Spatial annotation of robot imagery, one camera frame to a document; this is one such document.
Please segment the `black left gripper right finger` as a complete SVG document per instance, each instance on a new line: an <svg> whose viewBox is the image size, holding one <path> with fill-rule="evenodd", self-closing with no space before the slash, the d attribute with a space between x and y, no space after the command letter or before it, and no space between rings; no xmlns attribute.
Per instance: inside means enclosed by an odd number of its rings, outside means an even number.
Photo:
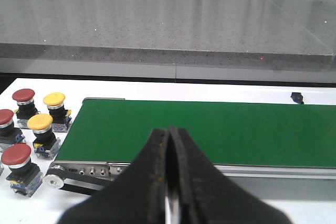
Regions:
<svg viewBox="0 0 336 224"><path fill-rule="evenodd" d="M167 186L173 223L290 223L222 174L188 131L169 127Z"/></svg>

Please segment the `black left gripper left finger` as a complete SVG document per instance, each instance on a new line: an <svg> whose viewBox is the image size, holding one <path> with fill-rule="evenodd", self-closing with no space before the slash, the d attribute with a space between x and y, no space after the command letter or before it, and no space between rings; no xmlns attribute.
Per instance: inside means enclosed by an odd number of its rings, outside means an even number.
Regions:
<svg viewBox="0 0 336 224"><path fill-rule="evenodd" d="M165 131L153 130L131 165L66 210L58 223L165 223L165 137Z"/></svg>

